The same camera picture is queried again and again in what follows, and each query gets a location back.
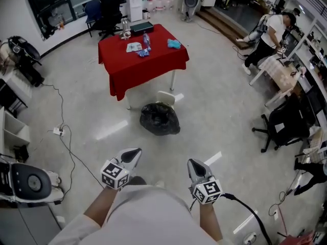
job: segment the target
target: stair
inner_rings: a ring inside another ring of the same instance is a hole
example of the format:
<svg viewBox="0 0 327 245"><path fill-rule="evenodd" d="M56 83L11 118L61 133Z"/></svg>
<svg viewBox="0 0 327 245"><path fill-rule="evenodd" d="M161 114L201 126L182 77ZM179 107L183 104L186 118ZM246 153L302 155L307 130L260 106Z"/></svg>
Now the stair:
<svg viewBox="0 0 327 245"><path fill-rule="evenodd" d="M243 38L248 34L211 7L201 7L201 10L196 14L226 36L239 49L244 50L251 47L245 42L236 42L236 38Z"/></svg>

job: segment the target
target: white tile floor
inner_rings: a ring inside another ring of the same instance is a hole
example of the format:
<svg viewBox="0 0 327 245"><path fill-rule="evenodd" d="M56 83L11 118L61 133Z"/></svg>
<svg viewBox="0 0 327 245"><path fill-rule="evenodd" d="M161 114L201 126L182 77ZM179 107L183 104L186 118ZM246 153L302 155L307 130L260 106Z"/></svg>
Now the white tile floor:
<svg viewBox="0 0 327 245"><path fill-rule="evenodd" d="M171 73L129 90L132 110L126 110L122 102L110 96L109 76L104 67L95 62L85 68L91 58L98 56L99 37L94 32L93 38L85 34L44 57L40 69L45 82L59 88L64 98L64 119L73 131L72 151L100 179L100 168L106 159L121 149L140 147L143 156L137 174L149 184L163 180L168 190L188 204L192 198L186 161L205 161L221 152L222 157L212 165L212 170L223 190L257 210L271 238L276 240L276 231L283 231L282 224L280 218L275 221L268 216L268 209L278 202L279 192L291 184L295 176L294 155L300 151L301 143L278 151L272 145L267 153L260 153L265 136L253 134L251 128L264 125L260 115L264 102L272 96L269 83L262 78L249 86L253 75L249 77L243 72L232 43L200 28L196 23L211 28L202 20L195 18L195 22L185 23L178 15L163 12L151 22L161 23L189 52L187 70L177 72L174 91L175 95L184 95L175 105L181 132L154 137L139 124L142 106L153 102L157 91L169 90ZM61 99L52 88L36 88L29 108L19 118L31 128L28 163L57 172L63 187L68 189L72 161L60 139L47 133L61 123L60 105ZM68 143L69 136L63 139ZM101 191L81 163L76 161L76 165L71 191L61 205L52 206L66 222L83 213ZM289 196L281 205L290 234L314 227L321 213L324 188L321 184L299 197ZM221 198L215 209L224 244L240 244L249 232L260 233L253 220L233 233L250 216L238 203ZM198 206L192 214L198 217ZM264 244L262 235L258 244Z"/></svg>

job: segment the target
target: trash bag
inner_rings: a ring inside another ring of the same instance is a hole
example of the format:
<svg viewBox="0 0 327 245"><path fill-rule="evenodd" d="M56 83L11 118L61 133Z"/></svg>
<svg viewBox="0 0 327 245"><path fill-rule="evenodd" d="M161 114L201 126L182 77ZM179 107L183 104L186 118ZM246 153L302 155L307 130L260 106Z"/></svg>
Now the trash bag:
<svg viewBox="0 0 327 245"><path fill-rule="evenodd" d="M148 104L142 108L140 124L157 136L180 132L179 121L173 108L163 103Z"/></svg>

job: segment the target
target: white table leg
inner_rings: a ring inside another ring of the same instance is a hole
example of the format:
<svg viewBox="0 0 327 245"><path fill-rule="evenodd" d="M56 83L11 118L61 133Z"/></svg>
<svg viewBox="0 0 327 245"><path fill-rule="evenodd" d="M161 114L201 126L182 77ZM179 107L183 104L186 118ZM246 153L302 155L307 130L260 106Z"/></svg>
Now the white table leg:
<svg viewBox="0 0 327 245"><path fill-rule="evenodd" d="M268 107L271 105L273 102L275 102L278 98L281 96L281 91L279 91L273 98L271 98L268 102L265 103L265 106Z"/></svg>
<svg viewBox="0 0 327 245"><path fill-rule="evenodd" d="M175 88L174 88L174 85L175 85L175 75L176 75L176 70L173 70L173 73L172 73L172 81L170 83L170 90L173 91Z"/></svg>
<svg viewBox="0 0 327 245"><path fill-rule="evenodd" d="M252 81L249 83L249 85L252 86L252 84L254 84L254 82L264 73L265 70L260 70L260 72L258 72L258 74L252 79Z"/></svg>
<svg viewBox="0 0 327 245"><path fill-rule="evenodd" d="M124 101L124 105L125 105L126 109L127 109L127 110L130 110L130 109L131 109L131 106L130 106L130 104L129 104L129 100L128 100L128 97L127 97L127 93L125 93L125 97L124 97L123 101Z"/></svg>

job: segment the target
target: blue chair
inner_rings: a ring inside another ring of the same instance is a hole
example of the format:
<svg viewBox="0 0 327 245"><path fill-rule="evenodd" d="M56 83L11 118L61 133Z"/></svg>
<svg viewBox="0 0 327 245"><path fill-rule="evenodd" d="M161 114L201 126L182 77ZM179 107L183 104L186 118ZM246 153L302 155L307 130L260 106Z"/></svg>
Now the blue chair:
<svg viewBox="0 0 327 245"><path fill-rule="evenodd" d="M85 5L84 12L87 14L87 20L86 20L87 29L88 29L88 32L90 33L90 36L92 37L92 34L91 34L92 25L91 24L93 22L98 21L102 17L100 0L92 0L92 1L88 2Z"/></svg>

